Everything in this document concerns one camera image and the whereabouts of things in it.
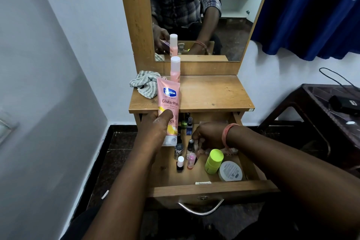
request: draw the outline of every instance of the drawer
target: drawer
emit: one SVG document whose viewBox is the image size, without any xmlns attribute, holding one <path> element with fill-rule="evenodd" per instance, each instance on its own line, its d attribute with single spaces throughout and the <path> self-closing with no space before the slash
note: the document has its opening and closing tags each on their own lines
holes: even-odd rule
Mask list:
<svg viewBox="0 0 360 240">
<path fill-rule="evenodd" d="M 192 113 L 194 127 L 199 122 L 224 121 L 241 124 L 241 113 L 239 112 L 202 112 Z M 186 136 L 185 130 L 181 132 L 184 144 L 183 156 L 191 136 Z M 187 160 L 184 162 L 184 171 L 176 172 L 176 160 L 174 159 L 173 147 L 162 147 L 157 154 L 151 167 L 149 175 L 149 192 L 145 208 L 180 208 L 179 203 L 191 207 L 217 205 L 223 200 L 227 204 L 235 204 L 246 201 L 263 200 L 263 197 L 274 192 L 278 188 L 272 181 L 266 179 L 245 155 L 224 156 L 224 161 L 237 163 L 243 172 L 243 179 L 235 182 L 222 182 L 218 174 L 210 175 L 204 165 L 207 155 L 201 154 L 194 168 L 186 168 Z M 196 182 L 211 182 L 211 184 L 195 184 Z"/>
</svg>

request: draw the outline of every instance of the yellow-green container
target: yellow-green container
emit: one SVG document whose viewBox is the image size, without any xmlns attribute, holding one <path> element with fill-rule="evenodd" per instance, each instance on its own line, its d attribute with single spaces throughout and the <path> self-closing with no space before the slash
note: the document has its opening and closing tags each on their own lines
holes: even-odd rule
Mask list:
<svg viewBox="0 0 360 240">
<path fill-rule="evenodd" d="M 210 152 L 209 157 L 205 163 L 205 171 L 208 174 L 215 174 L 219 169 L 222 161 L 224 159 L 224 154 L 218 149 L 213 149 Z"/>
</svg>

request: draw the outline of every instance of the white wall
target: white wall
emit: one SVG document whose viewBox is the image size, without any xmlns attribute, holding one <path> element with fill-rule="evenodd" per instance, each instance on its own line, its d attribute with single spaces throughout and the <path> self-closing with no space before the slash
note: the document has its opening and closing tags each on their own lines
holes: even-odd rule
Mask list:
<svg viewBox="0 0 360 240">
<path fill-rule="evenodd" d="M 267 55 L 261 50 L 260 44 L 250 41 L 238 77 L 255 110 L 246 112 L 242 123 L 247 126 L 259 125 L 290 92 L 303 83 L 336 84 L 319 72 L 321 67 L 330 68 L 360 86 L 358 54 L 348 53 L 342 60 L 317 57 L 308 62 L 286 49 L 280 49 L 277 55 Z M 331 72 L 326 74 L 345 84 L 339 76 Z M 293 119 L 292 113 L 288 115 L 290 117 L 282 119 Z"/>
<path fill-rule="evenodd" d="M 57 239 L 107 120 L 47 0 L 0 0 L 0 239 Z"/>
<path fill-rule="evenodd" d="M 106 117 L 135 124 L 129 114 L 136 68 L 122 0 L 48 0 Z"/>
</svg>

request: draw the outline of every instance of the black cable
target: black cable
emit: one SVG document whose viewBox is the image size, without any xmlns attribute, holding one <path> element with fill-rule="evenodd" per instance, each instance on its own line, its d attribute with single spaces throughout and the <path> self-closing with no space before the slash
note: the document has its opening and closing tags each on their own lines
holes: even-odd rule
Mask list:
<svg viewBox="0 0 360 240">
<path fill-rule="evenodd" d="M 343 78 L 343 79 L 344 79 L 345 81 L 347 81 L 349 84 L 351 84 L 352 87 L 353 87 L 357 92 L 360 92 L 360 88 L 358 88 L 357 86 L 353 85 L 353 84 L 352 84 L 348 79 L 346 79 L 344 76 L 340 75 L 339 73 L 337 73 L 337 72 L 335 72 L 335 71 L 333 71 L 333 70 L 331 70 L 331 69 L 328 69 L 327 67 L 321 67 L 321 68 L 319 68 L 319 71 L 320 71 L 321 74 L 325 75 L 325 76 L 328 77 L 329 79 L 332 79 L 334 82 L 338 83 L 343 89 L 345 89 L 345 90 L 346 90 L 347 92 L 349 92 L 351 95 L 353 95 L 354 97 L 360 99 L 359 96 L 353 94 L 350 90 L 348 90 L 346 87 L 344 87 L 339 81 L 337 81 L 337 80 L 335 80 L 334 78 L 331 78 L 330 76 L 328 76 L 328 75 L 326 75 L 325 73 L 323 73 L 323 72 L 321 71 L 322 69 L 330 70 L 331 72 L 339 75 L 341 78 Z"/>
</svg>

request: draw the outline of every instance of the mirror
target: mirror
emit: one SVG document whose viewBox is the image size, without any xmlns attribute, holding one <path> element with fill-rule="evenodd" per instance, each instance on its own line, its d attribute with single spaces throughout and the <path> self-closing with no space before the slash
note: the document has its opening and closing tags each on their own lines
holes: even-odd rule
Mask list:
<svg viewBox="0 0 360 240">
<path fill-rule="evenodd" d="M 155 60 L 170 61 L 170 34 L 177 34 L 183 61 L 239 62 L 261 1 L 150 0 Z"/>
</svg>

